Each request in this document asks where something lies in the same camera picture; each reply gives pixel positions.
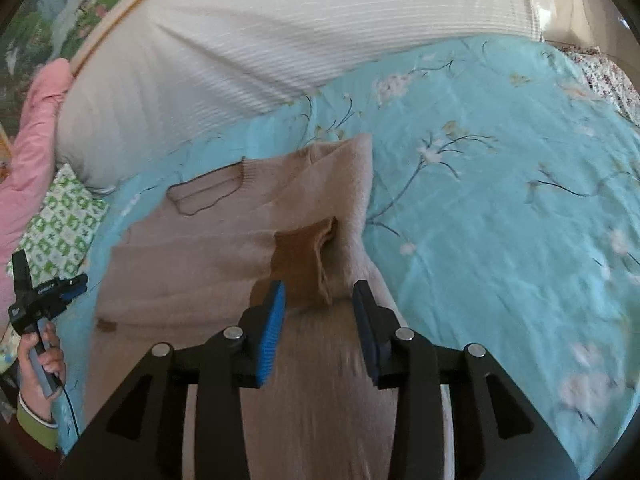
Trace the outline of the person's left hand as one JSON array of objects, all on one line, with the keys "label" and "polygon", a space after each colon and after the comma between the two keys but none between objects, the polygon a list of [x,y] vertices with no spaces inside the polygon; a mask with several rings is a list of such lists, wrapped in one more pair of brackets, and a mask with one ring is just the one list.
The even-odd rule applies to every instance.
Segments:
[{"label": "person's left hand", "polygon": [[[20,364],[22,399],[29,411],[45,422],[53,422],[52,405],[62,394],[62,387],[48,396],[40,385],[39,374],[49,373],[56,376],[62,385],[66,382],[66,365],[64,352],[56,328],[51,322],[40,330],[41,337],[35,333],[21,336],[18,346],[18,364]],[[42,340],[49,344],[49,349],[31,359],[32,349]]]}]

